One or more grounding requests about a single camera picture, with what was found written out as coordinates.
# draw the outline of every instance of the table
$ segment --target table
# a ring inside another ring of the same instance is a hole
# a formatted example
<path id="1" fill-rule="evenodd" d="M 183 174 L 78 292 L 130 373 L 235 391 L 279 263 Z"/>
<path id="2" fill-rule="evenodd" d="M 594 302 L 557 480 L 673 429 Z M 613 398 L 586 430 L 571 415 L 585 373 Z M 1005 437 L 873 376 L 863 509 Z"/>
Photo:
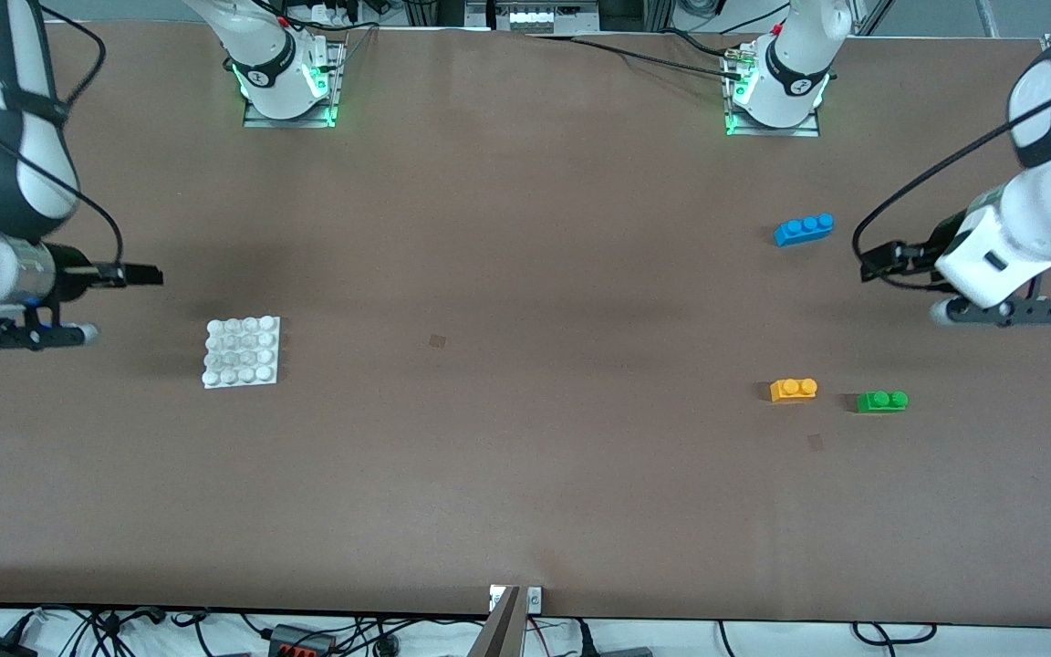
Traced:
<path id="1" fill-rule="evenodd" d="M 847 42 L 822 137 L 776 139 L 725 137 L 704 76 L 384 32 L 337 128 L 271 130 L 204 25 L 97 26 L 67 141 L 167 283 L 67 307 L 96 348 L 0 353 L 0 601 L 480 612 L 517 582 L 550 615 L 1051 625 L 1051 328 L 937 328 L 849 249 L 1037 43 Z M 91 45 L 51 32 L 67 88 Z M 865 245 L 1014 171 L 989 146 Z M 819 211 L 831 238 L 771 244 Z M 111 248 L 86 209 L 55 241 Z M 263 314 L 281 382 L 205 391 L 205 324 Z M 819 397 L 768 404 L 780 377 Z M 909 411 L 850 412 L 880 388 Z"/>

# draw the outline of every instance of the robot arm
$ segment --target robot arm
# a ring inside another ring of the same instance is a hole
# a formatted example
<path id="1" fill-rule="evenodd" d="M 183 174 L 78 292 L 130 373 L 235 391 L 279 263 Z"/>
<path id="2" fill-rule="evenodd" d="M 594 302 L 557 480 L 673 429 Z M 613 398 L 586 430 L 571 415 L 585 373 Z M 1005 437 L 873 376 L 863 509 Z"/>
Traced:
<path id="1" fill-rule="evenodd" d="M 246 0 L 183 0 L 218 34 L 242 93 L 263 116 L 291 120 L 330 94 L 327 38 Z"/>
<path id="2" fill-rule="evenodd" d="M 1008 101 L 1022 170 L 948 219 L 921 245 L 889 242 L 863 253 L 862 279 L 930 273 L 930 290 L 961 294 L 931 309 L 940 323 L 1051 324 L 1039 279 L 1051 267 L 1051 46 L 1021 75 Z M 1016 295 L 1030 284 L 1026 296 Z"/>
<path id="3" fill-rule="evenodd" d="M 821 102 L 852 24 L 847 0 L 792 0 L 779 29 L 742 46 L 756 63 L 733 101 L 771 128 L 799 125 Z"/>
<path id="4" fill-rule="evenodd" d="M 55 95 L 38 1 L 0 0 L 0 349 L 90 344 L 96 328 L 62 324 L 62 303 L 89 287 L 163 283 L 157 267 L 92 263 L 70 246 L 42 242 L 76 211 L 79 182 L 63 141 L 66 117 Z M 38 317 L 41 308 L 50 312 L 49 323 Z"/>

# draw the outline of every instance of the black cable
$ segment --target black cable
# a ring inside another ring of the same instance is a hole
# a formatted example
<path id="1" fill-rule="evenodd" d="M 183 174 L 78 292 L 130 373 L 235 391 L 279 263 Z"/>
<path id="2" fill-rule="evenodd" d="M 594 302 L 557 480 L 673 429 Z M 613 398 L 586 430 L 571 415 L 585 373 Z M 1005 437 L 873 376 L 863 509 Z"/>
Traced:
<path id="1" fill-rule="evenodd" d="M 82 32 L 96 42 L 96 63 L 92 63 L 91 70 L 87 71 L 87 75 L 84 76 L 83 80 L 80 80 L 80 83 L 76 84 L 76 87 L 73 88 L 71 93 L 67 94 L 66 99 L 63 100 L 63 102 L 70 107 L 76 104 L 76 101 L 80 99 L 80 94 L 83 94 L 84 90 L 91 85 L 92 80 L 96 80 L 96 75 L 99 75 L 100 69 L 104 67 L 104 59 L 107 58 L 107 46 L 104 45 L 104 40 L 103 38 L 100 38 L 100 35 L 87 29 L 86 26 L 79 24 L 79 22 L 76 22 L 71 18 L 64 17 L 63 14 L 49 7 L 45 7 L 43 4 L 40 4 L 38 7 L 43 9 L 46 14 L 50 14 L 51 17 L 56 17 L 66 24 L 74 26 L 75 29 Z"/>
<path id="2" fill-rule="evenodd" d="M 898 203 L 898 201 L 900 201 L 903 197 L 906 197 L 911 191 L 915 190 L 916 187 L 921 186 L 921 184 L 926 183 L 927 180 L 930 180 L 931 178 L 934 178 L 934 176 L 937 176 L 940 171 L 950 167 L 953 163 L 957 163 L 961 159 L 975 152 L 975 150 L 980 149 L 981 146 L 991 142 L 992 139 L 1001 137 L 1001 135 L 1004 135 L 1005 132 L 1009 132 L 1009 130 L 1016 128 L 1016 126 L 1025 123 L 1025 121 L 1029 121 L 1031 118 L 1039 115 L 1039 112 L 1046 111 L 1049 107 L 1051 107 L 1051 100 L 1044 101 L 1044 103 L 1037 105 L 1037 107 L 1029 109 L 1029 111 L 1014 118 L 1012 121 L 1005 121 L 1004 124 L 1001 124 L 996 128 L 988 130 L 987 134 L 976 139 L 975 142 L 971 142 L 971 144 L 964 146 L 960 150 L 955 150 L 954 153 L 947 156 L 936 165 L 923 171 L 923 173 L 916 176 L 912 182 L 906 183 L 901 190 L 894 191 L 889 199 L 883 201 L 879 207 L 868 213 L 867 219 L 863 219 L 862 224 L 859 224 L 858 228 L 853 229 L 853 237 L 850 239 L 850 246 L 853 249 L 854 258 L 858 258 L 861 265 L 866 267 L 867 270 L 870 271 L 877 279 L 884 280 L 888 286 L 900 287 L 903 290 L 937 291 L 937 288 L 934 286 L 912 286 L 912 284 L 909 283 L 900 283 L 898 280 L 891 280 L 888 274 L 884 273 L 880 269 L 877 269 L 877 267 L 871 265 L 871 263 L 867 263 L 867 260 L 863 258 L 862 253 L 862 233 L 873 223 L 873 221 L 879 219 L 884 211 L 887 211 L 887 208 L 891 207 L 892 204 Z"/>
<path id="3" fill-rule="evenodd" d="M 414 625 L 414 624 L 419 623 L 419 622 L 420 622 L 419 619 L 416 619 L 416 620 L 405 620 L 404 623 L 400 623 L 400 624 L 397 624 L 396 627 L 393 627 L 390 631 L 379 633 L 379 635 L 376 636 L 374 639 L 372 639 L 372 640 L 365 640 L 362 645 L 355 645 L 355 648 L 351 648 L 350 650 L 347 650 L 346 653 L 341 653 L 341 655 L 342 655 L 342 657 L 347 657 L 348 654 L 358 653 L 359 650 L 364 650 L 364 649 L 368 648 L 368 645 L 371 645 L 372 643 L 375 643 L 375 641 L 382 640 L 382 639 L 384 639 L 384 637 L 391 636 L 394 633 L 397 633 L 397 632 L 401 631 L 401 629 L 405 629 L 405 628 L 407 628 L 409 625 Z"/>
<path id="4" fill-rule="evenodd" d="M 722 58 L 724 56 L 724 50 L 708 48 L 707 45 L 704 45 L 700 41 L 696 41 L 696 37 L 693 37 L 693 35 L 687 34 L 683 29 L 677 28 L 677 26 L 666 26 L 666 28 L 660 29 L 660 34 L 674 34 L 676 37 L 683 38 L 683 40 L 687 41 L 688 45 L 692 45 L 693 48 L 696 48 L 705 55 L 712 55 L 714 58 Z"/>
<path id="5" fill-rule="evenodd" d="M 873 628 L 873 631 L 879 633 L 879 636 L 882 638 L 867 639 L 867 637 L 863 636 L 863 633 L 860 629 L 860 625 L 863 624 L 870 625 L 871 628 Z M 930 623 L 927 625 L 927 633 L 910 637 L 910 639 L 892 639 L 892 637 L 889 636 L 889 633 L 887 633 L 887 631 L 885 631 L 885 629 L 883 629 L 881 624 L 862 623 L 859 622 L 859 620 L 856 620 L 853 623 L 850 623 L 850 631 L 853 633 L 854 638 L 862 641 L 862 643 L 865 643 L 867 645 L 873 645 L 874 648 L 885 648 L 887 649 L 888 657 L 895 657 L 894 654 L 895 645 L 918 645 L 921 643 L 926 643 L 926 641 L 934 639 L 934 636 L 939 633 L 939 625 Z"/>
<path id="6" fill-rule="evenodd" d="M 583 653 L 581 657 L 599 657 L 598 649 L 595 648 L 595 636 L 592 635 L 592 628 L 583 619 L 575 619 L 575 622 L 578 623 L 578 631 L 583 635 Z"/>
<path id="7" fill-rule="evenodd" d="M 245 614 L 239 614 L 239 616 L 242 617 L 242 622 L 246 623 L 247 627 L 249 627 L 251 629 L 251 631 L 254 631 L 255 633 L 259 633 L 259 634 L 261 634 L 263 632 L 266 632 L 265 628 L 259 628 L 257 625 L 254 625 L 253 623 L 251 623 L 249 616 L 246 616 Z"/>
<path id="8" fill-rule="evenodd" d="M 762 18 L 771 17 L 772 14 L 781 12 L 781 9 L 787 9 L 788 7 L 789 7 L 788 3 L 781 4 L 780 7 L 777 7 L 776 9 L 772 9 L 772 12 L 768 12 L 767 14 L 762 14 L 762 16 L 759 16 L 759 17 L 756 17 L 756 18 L 750 18 L 750 20 L 747 20 L 747 21 L 743 22 L 742 24 L 735 24 L 735 25 L 730 26 L 729 28 L 721 29 L 721 32 L 718 32 L 716 35 L 717 35 L 717 37 L 719 37 L 719 35 L 729 34 L 730 32 L 733 32 L 735 29 L 741 29 L 742 26 L 744 26 L 746 24 L 755 24 L 755 22 L 757 22 L 759 20 L 762 20 Z M 700 50 L 701 53 L 704 53 L 705 55 L 712 55 L 712 56 L 714 56 L 714 58 L 722 58 L 724 56 L 724 50 L 717 50 L 716 48 L 708 48 L 707 45 L 704 45 L 700 41 L 697 41 L 696 37 L 693 37 L 693 35 L 689 34 L 689 33 L 687 33 L 687 30 L 683 30 L 683 29 L 677 28 L 677 26 L 674 26 L 674 25 L 666 26 L 666 28 L 660 29 L 660 34 L 674 34 L 674 35 L 676 35 L 676 37 L 683 38 L 683 40 L 687 41 L 688 45 L 692 45 L 693 48 L 696 48 L 697 50 Z"/>
<path id="9" fill-rule="evenodd" d="M 580 45 L 589 45 L 591 48 L 598 48 L 599 50 L 606 50 L 607 53 L 614 53 L 616 55 L 622 55 L 624 58 L 635 58 L 643 59 L 645 62 L 654 62 L 660 64 L 660 66 L 671 66 L 675 69 L 683 69 L 693 73 L 702 73 L 705 75 L 715 75 L 717 78 L 723 78 L 726 80 L 740 80 L 741 76 L 735 73 L 718 71 L 713 69 L 705 69 L 703 66 L 693 66 L 692 64 L 682 64 L 680 62 L 673 62 L 671 59 L 659 59 L 654 58 L 651 55 L 643 55 L 641 53 L 633 53 L 631 50 L 624 50 L 622 48 L 616 48 L 614 45 L 605 45 L 605 43 L 595 43 L 593 41 L 581 41 L 580 38 L 562 38 L 562 41 L 568 41 L 571 43 L 579 43 Z"/>
<path id="10" fill-rule="evenodd" d="M 197 642 L 201 645 L 201 652 L 205 653 L 205 657 L 213 657 L 213 653 L 209 652 L 209 645 L 205 644 L 205 637 L 201 634 L 201 620 L 192 624 L 193 632 L 197 632 Z"/>
<path id="11" fill-rule="evenodd" d="M 735 24 L 735 25 L 730 26 L 727 29 L 721 29 L 721 32 L 718 32 L 717 34 L 729 34 L 730 32 L 736 32 L 738 29 L 741 29 L 742 26 L 744 26 L 746 24 L 755 24 L 755 22 L 757 22 L 757 21 L 764 20 L 767 17 L 771 17 L 772 14 L 781 12 L 781 9 L 788 9 L 788 8 L 789 8 L 789 4 L 788 3 L 781 4 L 780 7 L 777 7 L 776 9 L 772 9 L 772 12 L 766 12 L 766 13 L 762 14 L 762 16 L 759 16 L 759 17 L 756 17 L 756 18 L 748 18 L 748 20 L 746 20 L 742 24 Z"/>
<path id="12" fill-rule="evenodd" d="M 729 654 L 729 657 L 737 657 L 737 654 L 733 653 L 733 644 L 729 643 L 729 633 L 724 629 L 724 620 L 717 620 L 716 623 L 721 628 L 721 641 L 724 643 L 724 652 Z"/>
<path id="13" fill-rule="evenodd" d="M 61 188 L 63 191 L 69 192 L 69 194 L 76 199 L 83 201 L 87 207 L 90 207 L 94 211 L 100 213 L 100 215 L 104 218 L 104 221 L 107 222 L 108 228 L 112 229 L 112 235 L 116 238 L 115 265 L 119 266 L 121 264 L 121 261 L 124 260 L 124 235 L 121 235 L 121 226 L 116 224 L 116 220 L 112 219 L 111 213 L 105 211 L 100 204 L 97 204 L 96 201 L 92 201 L 87 194 L 84 194 L 84 192 L 76 190 L 76 188 L 70 186 L 70 184 L 62 182 L 62 180 L 56 178 L 49 170 L 38 166 L 38 164 L 30 161 L 29 158 L 26 158 L 24 155 L 18 152 L 18 150 L 7 144 L 7 142 L 4 142 L 3 139 L 0 139 L 0 148 L 2 148 L 8 156 L 16 159 L 16 161 L 24 163 L 24 165 L 30 167 L 43 178 L 50 180 L 51 183 L 55 183 L 56 186 Z"/>

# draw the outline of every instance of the metal bracket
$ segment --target metal bracket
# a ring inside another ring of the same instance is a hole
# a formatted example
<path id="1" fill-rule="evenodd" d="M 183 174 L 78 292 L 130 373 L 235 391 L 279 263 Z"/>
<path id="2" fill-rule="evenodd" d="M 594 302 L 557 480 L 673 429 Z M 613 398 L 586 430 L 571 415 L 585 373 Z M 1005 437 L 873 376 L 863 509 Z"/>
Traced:
<path id="1" fill-rule="evenodd" d="M 964 296 L 955 296 L 946 303 L 944 313 L 951 324 L 987 324 L 1002 329 L 1009 326 L 1051 324 L 1051 300 L 1047 296 L 1026 300 L 1011 295 L 997 307 L 980 308 Z"/>
<path id="2" fill-rule="evenodd" d="M 327 43 L 326 65 L 309 71 L 312 88 L 327 88 L 327 95 L 306 112 L 291 120 L 272 120 L 263 116 L 246 100 L 242 115 L 243 128 L 334 128 L 338 120 L 338 97 L 343 93 L 343 64 L 347 62 L 347 48 L 343 43 Z"/>
<path id="3" fill-rule="evenodd" d="M 496 607 L 473 641 L 468 657 L 521 657 L 526 636 L 527 593 L 521 587 L 500 588 Z"/>
<path id="4" fill-rule="evenodd" d="M 497 602 L 501 601 L 501 595 L 509 587 L 493 584 L 489 587 L 489 611 L 492 612 Z M 542 587 L 530 587 L 526 590 L 526 612 L 530 616 L 542 615 Z"/>

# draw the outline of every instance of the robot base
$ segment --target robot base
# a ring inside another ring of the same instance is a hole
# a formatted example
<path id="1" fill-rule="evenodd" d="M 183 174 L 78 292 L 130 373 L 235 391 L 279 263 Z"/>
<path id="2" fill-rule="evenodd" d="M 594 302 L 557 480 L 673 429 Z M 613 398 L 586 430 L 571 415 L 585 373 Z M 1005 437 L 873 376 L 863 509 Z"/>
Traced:
<path id="1" fill-rule="evenodd" d="M 343 91 L 343 64 L 347 58 L 347 49 L 343 43 L 327 43 L 326 73 L 310 71 L 310 84 L 313 90 L 322 93 L 327 88 L 327 95 L 312 105 L 306 112 L 289 120 L 272 120 L 264 116 L 246 100 L 246 109 L 242 115 L 243 128 L 334 128 L 338 120 L 338 97 Z M 243 88 L 243 99 L 246 90 Z"/>
<path id="2" fill-rule="evenodd" d="M 813 109 L 800 124 L 788 128 L 774 128 L 751 118 L 747 109 L 741 107 L 739 99 L 750 94 L 750 84 L 756 83 L 757 45 L 742 43 L 739 48 L 725 52 L 721 58 L 721 70 L 742 76 L 741 80 L 723 80 L 722 96 L 724 96 L 724 132 L 725 135 L 758 135 L 770 137 L 821 137 L 821 125 L 818 122 L 818 107 L 821 105 L 821 90 L 815 101 Z"/>

